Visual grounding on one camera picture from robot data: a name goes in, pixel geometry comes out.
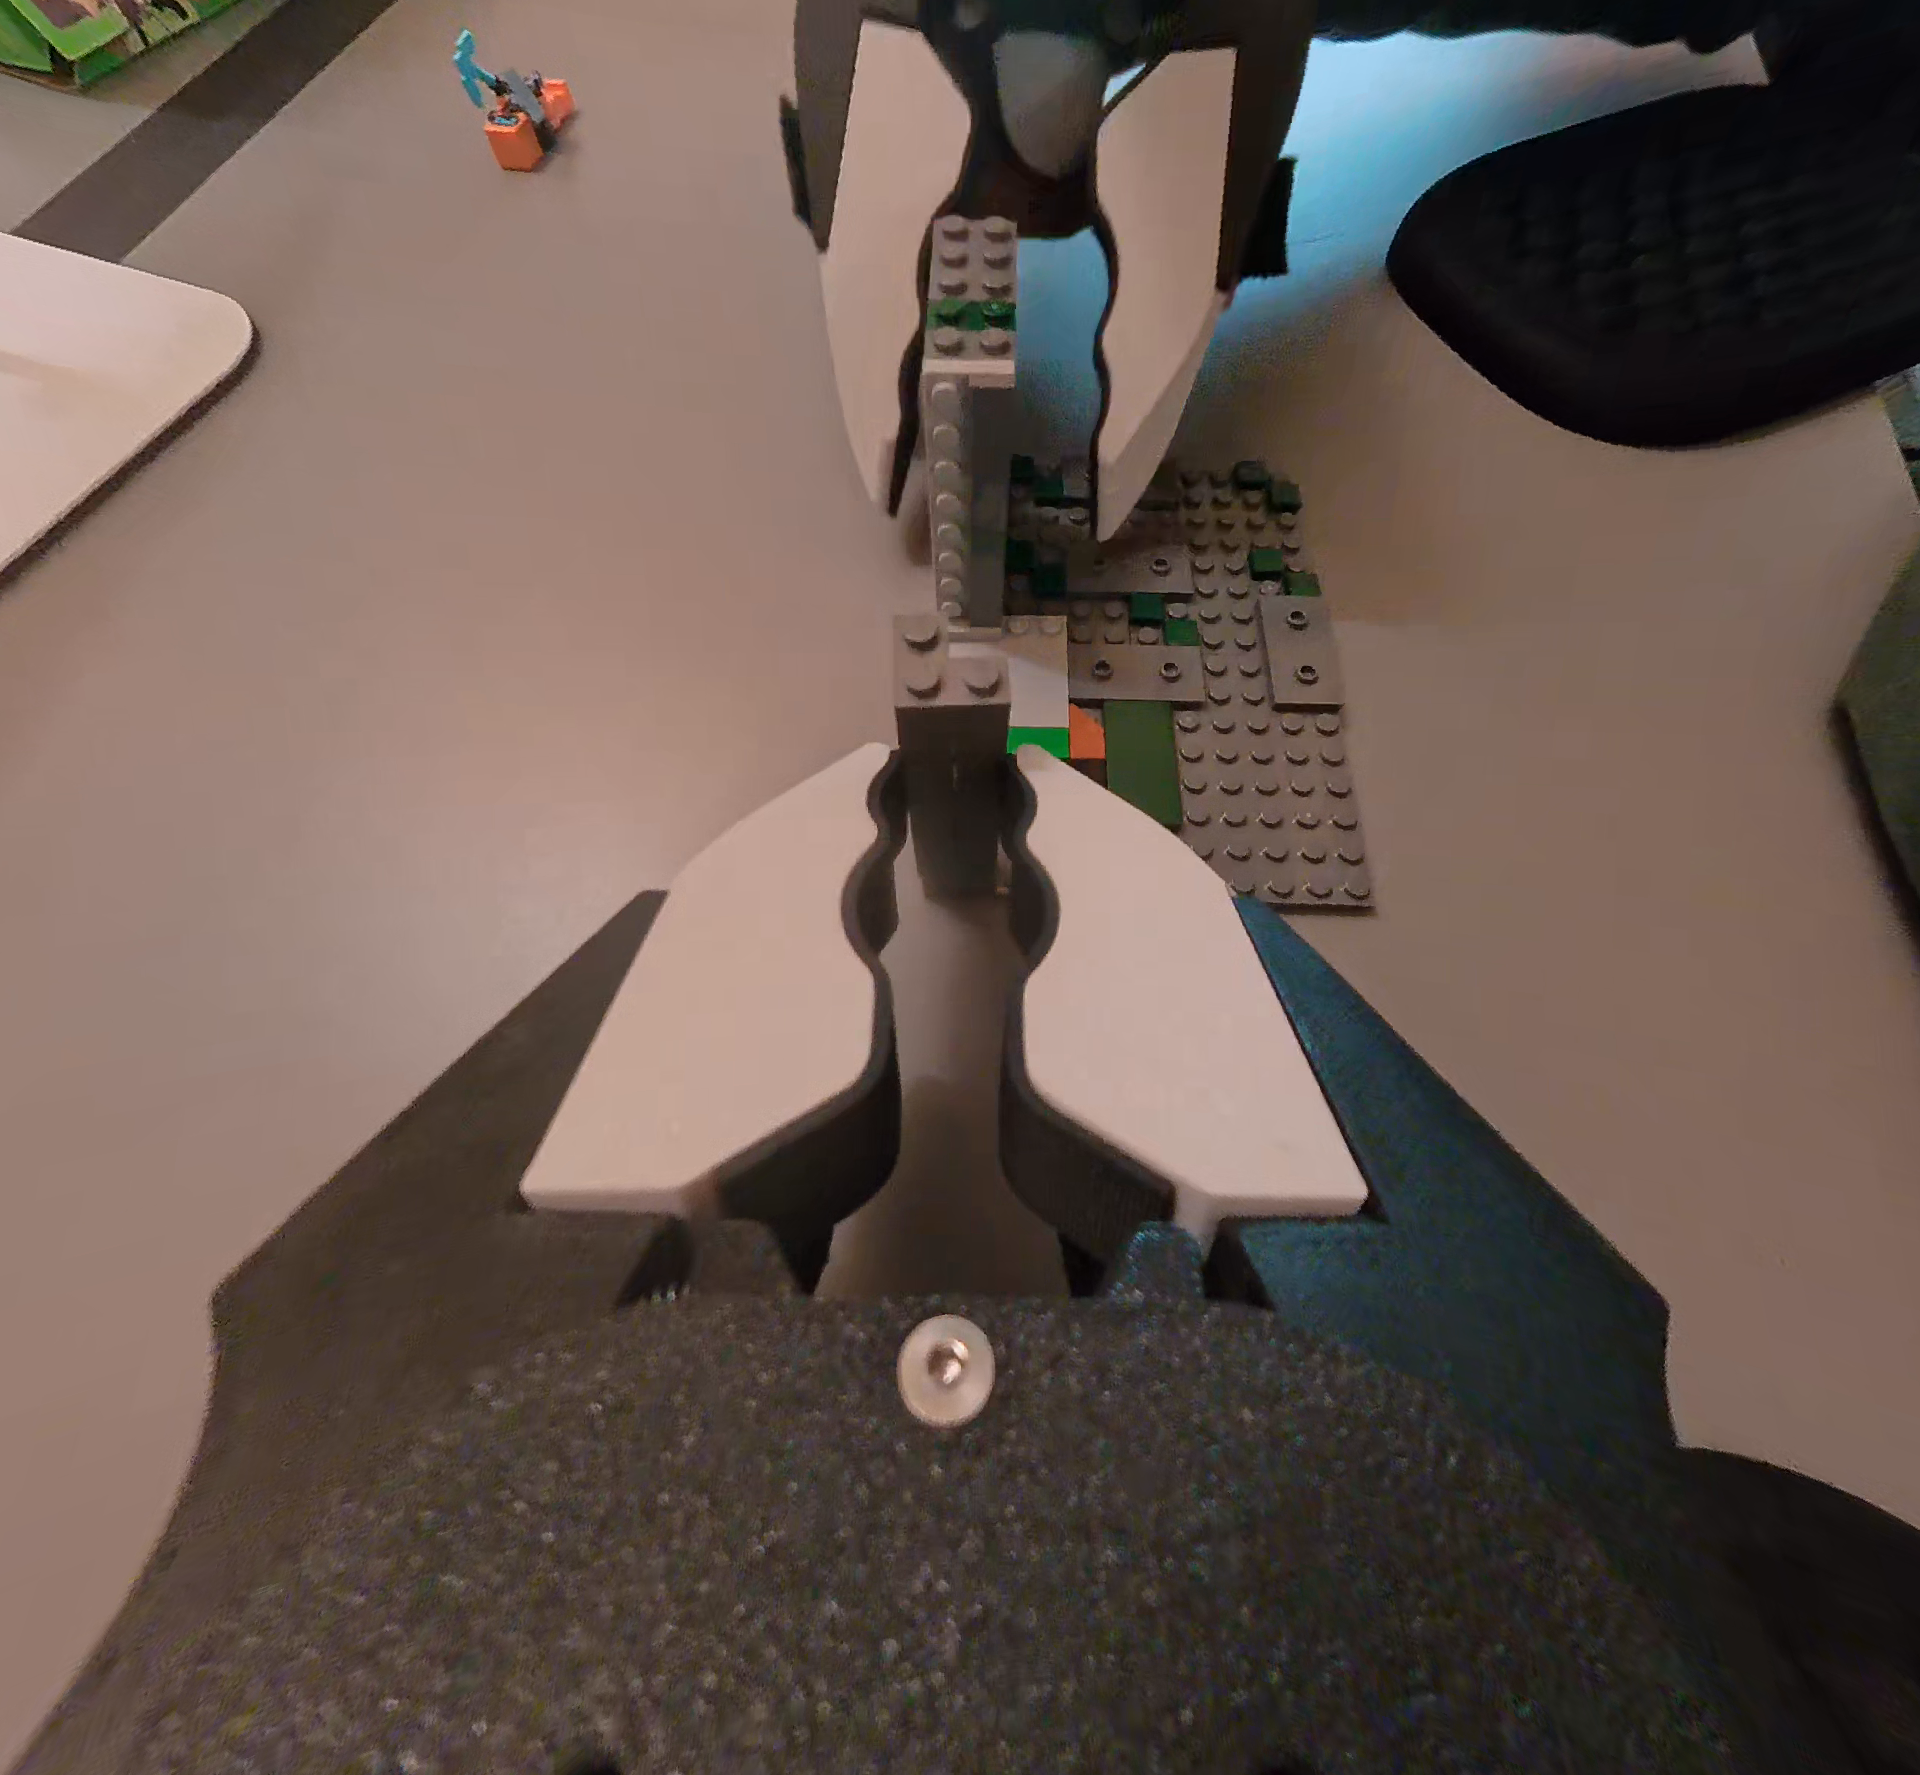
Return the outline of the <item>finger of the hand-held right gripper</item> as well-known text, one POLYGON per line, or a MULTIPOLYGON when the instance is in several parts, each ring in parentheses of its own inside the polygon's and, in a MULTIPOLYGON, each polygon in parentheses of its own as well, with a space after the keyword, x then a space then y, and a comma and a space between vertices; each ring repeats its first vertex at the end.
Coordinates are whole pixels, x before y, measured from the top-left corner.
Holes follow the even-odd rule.
POLYGON ((1235 50, 1182 51, 1125 85, 1093 140, 1110 303, 1097 330, 1096 536, 1153 480, 1188 408, 1227 292, 1217 278, 1235 50))
POLYGON ((843 423, 876 507, 894 497, 906 429, 902 371, 921 346, 926 231, 968 134, 971 109, 924 35, 864 21, 820 272, 843 423))

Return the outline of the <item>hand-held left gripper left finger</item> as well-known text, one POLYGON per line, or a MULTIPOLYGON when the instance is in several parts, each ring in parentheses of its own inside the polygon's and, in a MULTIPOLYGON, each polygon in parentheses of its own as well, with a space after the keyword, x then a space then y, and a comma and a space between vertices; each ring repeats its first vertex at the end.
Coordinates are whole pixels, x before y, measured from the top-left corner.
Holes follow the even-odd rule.
POLYGON ((674 878, 563 1090, 521 1198, 706 1218, 864 1071, 878 979, 845 896, 880 841, 869 742, 760 804, 674 878))

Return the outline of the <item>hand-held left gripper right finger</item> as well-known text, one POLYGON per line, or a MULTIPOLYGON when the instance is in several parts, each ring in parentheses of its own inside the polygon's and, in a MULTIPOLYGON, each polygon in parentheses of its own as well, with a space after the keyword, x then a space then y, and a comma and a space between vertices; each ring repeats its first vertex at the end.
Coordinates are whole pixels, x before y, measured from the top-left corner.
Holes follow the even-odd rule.
POLYGON ((1145 1223, 1360 1214, 1366 1178, 1228 885, 1070 764, 1016 769, 1016 867, 1041 899, 1018 1071, 1038 1107, 1143 1180, 1145 1223))

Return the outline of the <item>grey lego wall block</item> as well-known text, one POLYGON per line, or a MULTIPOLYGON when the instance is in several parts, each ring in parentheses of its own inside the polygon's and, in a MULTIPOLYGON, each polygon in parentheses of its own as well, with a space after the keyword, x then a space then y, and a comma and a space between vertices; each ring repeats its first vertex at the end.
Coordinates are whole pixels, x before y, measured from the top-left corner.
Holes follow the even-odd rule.
POLYGON ((1003 220, 929 229, 917 467, 934 610, 960 639, 996 636, 1003 617, 1018 251, 1003 220))

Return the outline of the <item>grey lego baseplate with tiles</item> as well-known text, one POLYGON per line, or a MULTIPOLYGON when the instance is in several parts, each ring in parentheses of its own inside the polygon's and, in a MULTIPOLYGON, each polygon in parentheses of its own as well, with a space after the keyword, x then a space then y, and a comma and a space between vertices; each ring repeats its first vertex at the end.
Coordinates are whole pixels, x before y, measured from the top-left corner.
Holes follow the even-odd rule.
POLYGON ((1325 603, 1276 585, 1110 596, 1003 621, 1010 751, 1043 749, 1146 817, 1236 896, 1368 911, 1371 866, 1325 603))

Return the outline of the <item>dark grey studded lego plate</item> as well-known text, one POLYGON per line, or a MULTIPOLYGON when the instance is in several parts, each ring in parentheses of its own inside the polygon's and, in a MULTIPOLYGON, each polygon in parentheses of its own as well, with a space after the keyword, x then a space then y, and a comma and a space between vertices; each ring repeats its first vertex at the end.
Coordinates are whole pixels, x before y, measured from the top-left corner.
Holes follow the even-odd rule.
POLYGON ((1096 541, 1086 474, 1020 455, 1003 568, 1008 616, 1053 644, 1074 708, 1346 704, 1300 491, 1262 460, 1165 465, 1096 541))

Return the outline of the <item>grey lego brick pillar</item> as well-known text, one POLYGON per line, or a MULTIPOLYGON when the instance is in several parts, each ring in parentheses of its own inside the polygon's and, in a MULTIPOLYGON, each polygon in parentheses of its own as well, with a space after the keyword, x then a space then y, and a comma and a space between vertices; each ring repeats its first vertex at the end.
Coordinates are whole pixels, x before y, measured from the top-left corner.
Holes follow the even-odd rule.
POLYGON ((996 639, 955 639, 933 613, 891 624, 898 749, 924 890, 996 894, 1011 686, 996 639))

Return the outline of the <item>grey desk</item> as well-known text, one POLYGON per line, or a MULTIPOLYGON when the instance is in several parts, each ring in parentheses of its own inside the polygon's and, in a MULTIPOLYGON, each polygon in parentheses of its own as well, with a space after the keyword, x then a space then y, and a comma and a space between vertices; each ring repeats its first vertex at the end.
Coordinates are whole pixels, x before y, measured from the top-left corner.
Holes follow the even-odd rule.
MULTIPOLYGON (((792 0, 397 0, 134 247, 243 380, 4 591, 4 1763, 203 1423, 213 1289, 737 817, 890 737, 792 0), (534 172, 454 69, 557 76, 534 172)), ((1830 708, 1915 531, 1872 400, 1559 433, 1380 262, 1715 58, 1315 54, 1180 450, 1298 479, 1376 909, 1298 929, 1667 1296, 1685 1441, 1915 1520, 1915 940, 1830 708)))

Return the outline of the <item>orange and blue lego figure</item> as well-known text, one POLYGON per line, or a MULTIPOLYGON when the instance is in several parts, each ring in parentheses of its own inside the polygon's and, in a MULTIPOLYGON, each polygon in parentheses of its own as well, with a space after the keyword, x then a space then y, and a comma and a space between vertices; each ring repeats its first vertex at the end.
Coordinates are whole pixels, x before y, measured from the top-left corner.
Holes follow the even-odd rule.
POLYGON ((482 115, 493 160, 505 172, 534 172, 577 115, 571 85, 557 76, 495 72, 477 55, 477 38, 462 28, 454 48, 462 92, 482 115))

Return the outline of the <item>black office chair seat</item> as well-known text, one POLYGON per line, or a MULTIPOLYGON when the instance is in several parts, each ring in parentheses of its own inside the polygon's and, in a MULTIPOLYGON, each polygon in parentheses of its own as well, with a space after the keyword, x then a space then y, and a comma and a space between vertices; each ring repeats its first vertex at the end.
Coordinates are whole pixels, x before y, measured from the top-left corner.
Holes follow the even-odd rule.
POLYGON ((1385 254, 1503 395, 1600 445, 1722 445, 1917 361, 1915 85, 1678 92, 1453 170, 1385 254))

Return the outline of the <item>white rounded board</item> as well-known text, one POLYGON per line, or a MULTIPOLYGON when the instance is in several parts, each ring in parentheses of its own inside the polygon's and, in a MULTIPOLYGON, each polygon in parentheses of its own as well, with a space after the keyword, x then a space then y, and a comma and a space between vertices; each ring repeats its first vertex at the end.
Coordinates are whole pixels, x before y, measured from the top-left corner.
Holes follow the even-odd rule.
POLYGON ((233 298, 1 237, 1 568, 214 400, 258 342, 233 298))

